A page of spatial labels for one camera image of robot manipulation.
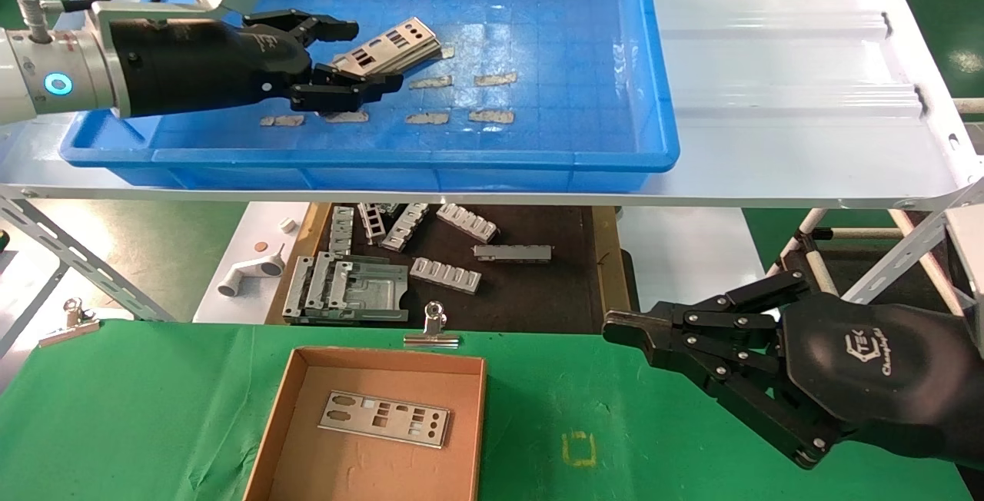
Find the green mat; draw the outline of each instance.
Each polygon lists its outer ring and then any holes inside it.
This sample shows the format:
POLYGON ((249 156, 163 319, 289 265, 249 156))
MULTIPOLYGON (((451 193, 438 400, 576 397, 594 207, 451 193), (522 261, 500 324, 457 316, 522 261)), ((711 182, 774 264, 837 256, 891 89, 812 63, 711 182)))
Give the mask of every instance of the green mat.
MULTIPOLYGON (((289 350, 398 330, 110 322, 0 396, 0 498, 238 500, 289 350)), ((956 468, 837 446, 804 472, 680 376, 600 337, 465 333, 486 357, 482 500, 970 499, 956 468)))

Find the perforated metal strut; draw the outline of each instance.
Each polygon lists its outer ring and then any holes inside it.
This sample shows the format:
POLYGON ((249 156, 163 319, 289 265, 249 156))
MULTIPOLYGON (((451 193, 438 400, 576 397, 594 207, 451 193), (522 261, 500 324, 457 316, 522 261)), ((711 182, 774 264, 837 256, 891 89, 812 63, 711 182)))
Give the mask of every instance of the perforated metal strut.
POLYGON ((117 273, 68 232, 63 231, 27 200, 0 195, 0 217, 45 246, 62 262, 87 277, 103 294, 108 295, 134 317, 145 321, 175 321, 175 317, 137 290, 131 281, 117 273))

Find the cardboard box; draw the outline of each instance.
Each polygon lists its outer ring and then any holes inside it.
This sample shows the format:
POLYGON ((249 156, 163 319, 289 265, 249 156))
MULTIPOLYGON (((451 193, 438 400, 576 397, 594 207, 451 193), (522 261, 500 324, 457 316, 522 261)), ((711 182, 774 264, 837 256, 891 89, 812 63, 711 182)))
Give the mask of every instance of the cardboard box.
POLYGON ((244 501, 465 501, 478 495, 485 360, 299 347, 284 372, 244 501), (331 391, 450 409, 435 449, 317 427, 331 391))

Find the brown wooden tray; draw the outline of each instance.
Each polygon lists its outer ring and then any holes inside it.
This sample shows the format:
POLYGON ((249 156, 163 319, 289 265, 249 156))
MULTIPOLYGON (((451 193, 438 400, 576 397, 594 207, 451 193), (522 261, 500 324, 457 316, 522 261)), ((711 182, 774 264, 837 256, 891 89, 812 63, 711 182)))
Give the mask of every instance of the brown wooden tray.
MULTIPOLYGON (((313 256, 327 246, 327 217, 331 211, 318 207, 309 211, 298 244, 288 262, 285 276, 292 274, 296 258, 313 256), (310 237, 304 232, 311 229, 310 237)), ((553 260, 546 265, 482 263, 471 247, 477 242, 431 211, 414 232, 403 253, 369 246, 362 222, 356 214, 352 253, 386 257, 393 264, 410 266, 414 257, 439 260, 482 273, 475 295, 463 294, 436 284, 411 278, 409 291, 401 299, 408 309, 407 323, 360 323, 367 327, 422 328, 423 306, 438 300, 445 306, 450 330, 491 332, 599 333, 604 308, 629 308, 626 274, 622 266, 614 207, 474 206, 475 213, 498 225, 495 244, 548 244, 554 246, 553 260)), ((393 224, 387 220, 387 228, 393 224)), ((281 308, 288 280, 281 281, 271 308, 270 323, 282 323, 281 308)))

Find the blue plastic tray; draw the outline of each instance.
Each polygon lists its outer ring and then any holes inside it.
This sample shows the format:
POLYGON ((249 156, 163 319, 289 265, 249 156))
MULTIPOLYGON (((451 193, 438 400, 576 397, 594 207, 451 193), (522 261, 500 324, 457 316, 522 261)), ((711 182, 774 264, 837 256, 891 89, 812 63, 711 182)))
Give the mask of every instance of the blue plastic tray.
POLYGON ((94 111, 71 127, 62 157, 141 186, 431 192, 630 192, 678 158, 653 0, 261 0, 257 11, 274 8, 359 22, 354 42, 312 47, 324 62, 415 15, 456 55, 407 81, 452 75, 454 86, 405 85, 358 124, 310 114, 300 127, 260 127, 291 113, 280 99, 125 122, 94 111), (507 71, 517 83, 474 87, 507 71), (470 122, 475 109, 516 120, 470 122), (450 122, 405 124, 423 111, 449 111, 450 122))

